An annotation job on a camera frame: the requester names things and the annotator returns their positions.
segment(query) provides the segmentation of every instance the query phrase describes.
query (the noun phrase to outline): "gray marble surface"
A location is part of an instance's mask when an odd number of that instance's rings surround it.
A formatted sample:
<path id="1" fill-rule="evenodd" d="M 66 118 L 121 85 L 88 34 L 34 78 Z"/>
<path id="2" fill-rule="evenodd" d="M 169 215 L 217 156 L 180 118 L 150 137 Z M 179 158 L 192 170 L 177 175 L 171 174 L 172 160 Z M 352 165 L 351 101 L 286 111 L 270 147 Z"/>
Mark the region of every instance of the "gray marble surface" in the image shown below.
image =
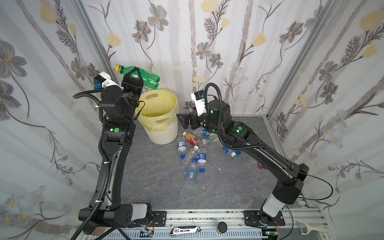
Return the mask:
<path id="1" fill-rule="evenodd" d="M 233 117 L 251 127 L 274 146 L 262 117 Z M 179 132 L 184 129 L 179 123 Z M 260 208 L 276 185 L 276 178 L 243 153 L 226 156 L 216 144 L 205 145 L 207 165 L 195 182 L 185 181 L 186 166 L 177 153 L 176 139 L 152 143 L 137 121 L 134 140 L 124 167 L 122 203 L 149 202 L 154 209 Z"/>

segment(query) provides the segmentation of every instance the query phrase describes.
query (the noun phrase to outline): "mounting plate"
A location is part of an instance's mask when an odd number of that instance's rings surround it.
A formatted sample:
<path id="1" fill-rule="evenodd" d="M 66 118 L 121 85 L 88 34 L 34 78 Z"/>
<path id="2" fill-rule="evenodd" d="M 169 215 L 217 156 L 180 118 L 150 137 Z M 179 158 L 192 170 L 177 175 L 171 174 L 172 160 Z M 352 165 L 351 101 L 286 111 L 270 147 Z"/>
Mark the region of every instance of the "mounting plate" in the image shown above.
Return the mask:
<path id="1" fill-rule="evenodd" d="M 166 226 L 166 219 L 167 219 L 167 212 L 166 211 L 152 211 L 152 215 L 155 218 L 153 220 L 153 223 L 151 224 L 151 227 L 165 227 Z"/>
<path id="2" fill-rule="evenodd" d="M 255 211 L 244 211 L 244 223 L 249 227 L 263 227 L 263 225 L 258 220 L 258 210 Z M 283 218 L 283 214 L 281 211 L 276 215 L 275 217 L 276 222 L 279 224 L 279 226 L 285 226 L 285 221 Z M 276 226 L 275 222 L 269 222 L 268 226 Z"/>

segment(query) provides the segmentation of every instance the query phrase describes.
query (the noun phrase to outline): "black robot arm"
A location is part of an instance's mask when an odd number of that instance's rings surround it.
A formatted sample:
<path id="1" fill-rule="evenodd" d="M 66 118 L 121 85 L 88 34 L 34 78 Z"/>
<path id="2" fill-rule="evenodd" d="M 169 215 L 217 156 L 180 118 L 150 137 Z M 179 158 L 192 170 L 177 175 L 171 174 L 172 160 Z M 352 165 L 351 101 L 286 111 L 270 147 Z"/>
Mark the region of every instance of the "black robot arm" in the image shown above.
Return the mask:
<path id="1" fill-rule="evenodd" d="M 210 86 L 216 89 L 218 99 L 207 102 L 207 90 Z M 250 127 L 243 122 L 233 121 L 230 107 L 222 101 L 220 90 L 215 84 L 207 84 L 205 90 L 195 92 L 192 98 L 195 101 L 196 111 L 177 115 L 184 129 L 189 125 L 192 129 L 202 126 L 208 132 L 218 134 L 220 142 L 225 147 L 242 150 L 277 178 L 275 189 L 259 212 L 260 225 L 273 223 L 281 208 L 285 204 L 293 204 L 301 193 L 303 181 L 309 171 L 308 166 L 297 165 L 286 159 L 265 144 Z"/>

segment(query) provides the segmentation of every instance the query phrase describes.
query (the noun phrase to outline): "plastic water bottle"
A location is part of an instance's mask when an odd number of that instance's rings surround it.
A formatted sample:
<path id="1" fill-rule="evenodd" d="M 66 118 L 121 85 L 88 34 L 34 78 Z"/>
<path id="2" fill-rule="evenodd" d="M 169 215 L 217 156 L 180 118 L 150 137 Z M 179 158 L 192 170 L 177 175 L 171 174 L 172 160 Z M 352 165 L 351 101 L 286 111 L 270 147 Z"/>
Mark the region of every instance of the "plastic water bottle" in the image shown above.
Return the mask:
<path id="1" fill-rule="evenodd" d="M 193 182 L 196 179 L 197 173 L 197 159 L 194 158 L 192 163 L 189 165 L 187 173 L 185 174 L 185 179 L 187 182 Z"/>
<path id="2" fill-rule="evenodd" d="M 207 145 L 207 144 L 210 143 L 210 142 L 211 142 L 211 139 L 210 139 L 209 137 L 207 137 L 207 138 L 203 138 L 203 139 L 201 140 L 201 143 L 204 144 L 204 145 Z"/>
<path id="3" fill-rule="evenodd" d="M 192 133 L 183 132 L 183 136 L 192 144 L 192 146 L 197 146 L 200 143 L 200 138 L 194 136 Z"/>
<path id="4" fill-rule="evenodd" d="M 236 155 L 240 155 L 241 154 L 241 151 L 240 150 L 237 150 L 236 152 L 233 151 L 232 149 L 229 149 L 227 147 L 224 147 L 223 146 L 223 151 L 227 154 L 227 155 L 230 155 L 231 157 L 235 157 Z"/>
<path id="5" fill-rule="evenodd" d="M 207 155 L 205 154 L 206 150 L 203 147 L 200 147 L 197 151 L 197 164 L 203 166 L 207 163 Z"/>
<path id="6" fill-rule="evenodd" d="M 177 151 L 180 155 L 185 154 L 187 152 L 187 145 L 183 136 L 179 136 L 177 138 Z"/>
<path id="7" fill-rule="evenodd" d="M 197 153 L 198 150 L 199 150 L 198 146 L 194 146 L 191 150 L 189 150 L 185 154 L 185 158 L 183 159 L 183 163 L 188 164 L 193 159 L 194 155 Z"/>

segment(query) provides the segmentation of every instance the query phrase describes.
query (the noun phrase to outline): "wall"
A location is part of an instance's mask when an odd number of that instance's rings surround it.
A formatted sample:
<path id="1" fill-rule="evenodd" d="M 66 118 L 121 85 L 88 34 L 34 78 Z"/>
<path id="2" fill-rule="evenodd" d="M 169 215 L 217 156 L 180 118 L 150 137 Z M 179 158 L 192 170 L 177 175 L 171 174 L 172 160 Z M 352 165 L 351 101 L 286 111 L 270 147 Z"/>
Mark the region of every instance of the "wall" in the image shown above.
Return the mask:
<path id="1" fill-rule="evenodd" d="M 270 120 L 289 158 L 329 181 L 310 201 L 337 239 L 384 234 L 384 4 L 341 1 Z M 307 177 L 308 198 L 329 186 Z"/>
<path id="2" fill-rule="evenodd" d="M 161 77 L 180 111 L 216 83 L 232 114 L 265 114 L 326 1 L 82 1 L 116 64 Z"/>
<path id="3" fill-rule="evenodd" d="M 96 186 L 101 63 L 69 1 L 0 3 L 0 232 L 69 239 Z"/>

